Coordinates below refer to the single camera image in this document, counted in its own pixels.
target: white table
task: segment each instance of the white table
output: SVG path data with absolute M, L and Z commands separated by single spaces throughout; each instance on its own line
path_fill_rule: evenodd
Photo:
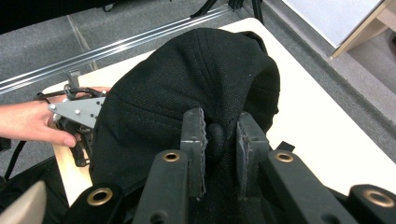
M 279 113 L 267 134 L 272 147 L 286 141 L 327 187 L 348 195 L 349 188 L 372 184 L 396 193 L 396 165 L 258 21 L 224 26 L 261 36 L 281 76 Z M 149 53 L 79 77 L 81 86 L 112 86 Z M 46 89 L 63 88 L 64 83 Z M 68 149 L 55 148 L 70 204 L 91 184 L 87 168 L 76 169 Z

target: black cable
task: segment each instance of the black cable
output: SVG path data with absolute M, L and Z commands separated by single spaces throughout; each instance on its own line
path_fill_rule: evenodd
M 15 163 L 17 162 L 17 159 L 18 159 L 18 157 L 20 156 L 20 153 L 21 153 L 21 151 L 22 151 L 23 146 L 25 145 L 25 143 L 26 143 L 26 141 L 20 141 L 20 142 L 18 143 L 17 148 L 15 148 L 15 151 L 14 151 L 14 153 L 12 154 L 11 161 L 9 162 L 9 166 L 8 166 L 8 168 L 7 168 L 7 171 L 6 171 L 6 175 L 4 176 L 4 179 L 5 179 L 5 180 L 9 180 L 9 177 L 11 176 L 11 173 L 12 173 L 12 171 L 14 170 Z
M 91 89 L 91 88 L 84 88 L 84 89 L 82 89 L 82 88 L 72 88 L 72 89 L 70 89 L 67 86 L 65 86 L 63 91 L 55 91 L 55 92 L 51 92 L 51 93 L 47 93 L 47 94 L 44 94 L 44 93 L 40 92 L 40 93 L 38 93 L 35 96 L 34 100 L 35 101 L 40 101 L 40 100 L 47 101 L 47 99 L 50 98 L 50 97 L 60 96 L 60 95 L 64 95 L 64 94 L 66 95 L 66 97 L 68 99 L 75 100 L 76 99 L 76 94 L 80 93 L 80 92 L 88 93 L 88 94 L 91 95 L 91 97 L 104 96 L 104 94 L 102 92 L 96 91 L 96 90 Z

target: brass insert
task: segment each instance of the brass insert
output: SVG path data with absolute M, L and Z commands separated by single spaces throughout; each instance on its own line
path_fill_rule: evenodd
M 163 155 L 163 159 L 165 161 L 178 161 L 178 159 L 180 158 L 180 156 L 178 155 L 178 153 L 166 153 L 165 155 Z
M 283 161 L 283 162 L 291 162 L 293 161 L 293 157 L 289 154 L 283 153 L 283 152 L 279 152 L 275 155 L 275 158 L 279 161 Z
M 87 203 L 92 206 L 99 206 L 110 201 L 113 191 L 109 188 L 96 189 L 88 195 Z
M 388 195 L 375 189 L 364 190 L 363 196 L 371 203 L 381 207 L 393 207 L 395 205 L 395 202 Z

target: black fabric hat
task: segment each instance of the black fabric hat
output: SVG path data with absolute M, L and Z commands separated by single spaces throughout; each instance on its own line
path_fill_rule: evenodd
M 196 29 L 153 52 L 118 81 L 94 129 L 93 183 L 141 187 L 157 153 L 179 148 L 183 113 L 204 110 L 206 195 L 190 223 L 237 223 L 236 122 L 247 111 L 266 132 L 277 112 L 279 73 L 253 33 Z

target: metal rail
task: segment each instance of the metal rail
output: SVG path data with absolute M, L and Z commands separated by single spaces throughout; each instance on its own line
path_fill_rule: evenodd
M 43 80 L 48 77 L 53 77 L 61 73 L 70 71 L 78 68 L 83 64 L 90 63 L 95 60 L 105 58 L 107 56 L 122 52 L 124 50 L 133 48 L 135 46 L 149 42 L 150 40 L 157 39 L 159 37 L 170 35 L 174 32 L 186 29 L 199 23 L 210 21 L 215 19 L 227 12 L 233 11 L 227 4 L 210 10 L 207 14 L 198 18 L 186 18 L 180 21 L 171 22 L 164 26 L 155 28 L 148 32 L 140 35 L 135 35 L 127 39 L 115 42 L 113 44 L 101 47 L 99 49 L 93 49 L 85 53 L 79 54 L 78 56 L 63 60 L 58 63 L 53 63 L 48 66 L 36 69 L 32 72 L 21 74 L 16 77 L 12 77 L 6 80 L 0 81 L 0 94 L 14 91 L 18 88 L 30 85 L 37 81 Z

